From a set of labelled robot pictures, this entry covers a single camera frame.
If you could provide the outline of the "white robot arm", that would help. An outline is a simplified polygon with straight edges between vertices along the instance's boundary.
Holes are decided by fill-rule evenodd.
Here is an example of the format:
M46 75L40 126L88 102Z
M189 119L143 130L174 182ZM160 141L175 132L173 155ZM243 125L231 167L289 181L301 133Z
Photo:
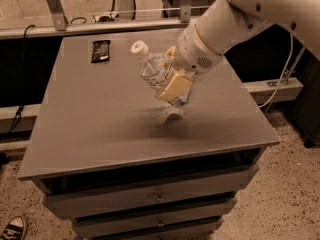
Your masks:
M189 91L195 74L209 72L233 46L273 24L320 59L320 0L215 0L168 49L172 66L157 98L176 101Z

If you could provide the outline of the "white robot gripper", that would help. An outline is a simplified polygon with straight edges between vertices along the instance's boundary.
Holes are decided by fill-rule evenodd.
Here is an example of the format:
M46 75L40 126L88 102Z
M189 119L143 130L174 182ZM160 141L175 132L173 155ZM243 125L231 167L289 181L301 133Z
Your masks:
M171 71L167 83L156 94L158 99L168 103L187 103L193 85L193 71L208 73L222 60L222 55L210 48L202 37L197 23L189 24L165 55L172 64L183 68Z

